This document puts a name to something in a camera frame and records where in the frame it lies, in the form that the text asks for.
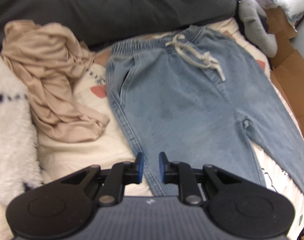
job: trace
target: gray plush toy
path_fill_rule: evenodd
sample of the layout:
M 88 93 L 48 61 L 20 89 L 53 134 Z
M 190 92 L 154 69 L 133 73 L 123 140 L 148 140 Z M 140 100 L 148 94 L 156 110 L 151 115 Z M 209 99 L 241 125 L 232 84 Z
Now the gray plush toy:
M 246 38 L 256 45 L 267 57 L 275 57 L 277 43 L 275 35 L 265 31 L 261 18 L 267 18 L 263 8 L 256 0 L 239 2 L 239 18 L 244 23 Z

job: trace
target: dark gray cushion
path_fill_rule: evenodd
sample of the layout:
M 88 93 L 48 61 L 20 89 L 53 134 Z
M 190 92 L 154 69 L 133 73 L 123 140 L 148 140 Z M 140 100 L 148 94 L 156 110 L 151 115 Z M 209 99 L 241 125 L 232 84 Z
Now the dark gray cushion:
M 4 25 L 17 19 L 59 22 L 94 45 L 224 20 L 235 7 L 236 0 L 0 0 L 0 45 Z

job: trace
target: drawstring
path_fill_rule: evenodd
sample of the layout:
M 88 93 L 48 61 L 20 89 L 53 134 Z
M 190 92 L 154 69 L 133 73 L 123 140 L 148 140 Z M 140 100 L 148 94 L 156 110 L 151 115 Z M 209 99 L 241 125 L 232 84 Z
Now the drawstring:
M 214 57 L 212 57 L 211 53 L 209 51 L 205 52 L 204 54 L 199 53 L 196 49 L 194 49 L 192 46 L 188 44 L 184 44 L 182 42 L 177 41 L 177 39 L 185 39 L 185 36 L 182 34 L 177 34 L 174 36 L 173 41 L 167 42 L 165 46 L 174 45 L 174 48 L 178 55 L 180 55 L 186 62 L 199 67 L 199 68 L 211 68 L 216 69 L 218 74 L 221 77 L 221 80 L 225 80 L 225 76 L 223 73 L 223 70 L 220 66 L 220 63 L 218 60 Z M 181 50 L 181 48 L 188 50 L 191 52 L 196 58 L 201 60 L 204 64 L 198 63 L 194 60 L 192 60 L 184 51 Z

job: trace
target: light blue jeans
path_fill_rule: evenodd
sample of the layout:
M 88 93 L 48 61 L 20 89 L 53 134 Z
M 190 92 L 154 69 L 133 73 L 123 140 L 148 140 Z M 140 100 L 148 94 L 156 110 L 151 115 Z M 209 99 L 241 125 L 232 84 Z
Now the light blue jeans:
M 206 27 L 191 26 L 175 46 L 169 35 L 113 45 L 107 95 L 133 153 L 144 154 L 144 174 L 155 195 L 176 195 L 161 183 L 158 154 L 193 168 L 213 164 L 265 186 L 250 145 L 260 145 L 304 194 L 304 141 L 253 57 L 236 42 Z M 201 68 L 210 52 L 217 68 Z

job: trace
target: fuzzy white fabric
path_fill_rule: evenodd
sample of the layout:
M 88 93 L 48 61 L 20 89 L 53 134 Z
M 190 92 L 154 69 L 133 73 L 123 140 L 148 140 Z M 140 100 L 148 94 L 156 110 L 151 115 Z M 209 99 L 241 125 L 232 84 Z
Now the fuzzy white fabric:
M 27 87 L 0 57 L 0 240 L 11 239 L 5 207 L 16 196 L 42 185 L 37 161 L 37 133 L 32 124 Z

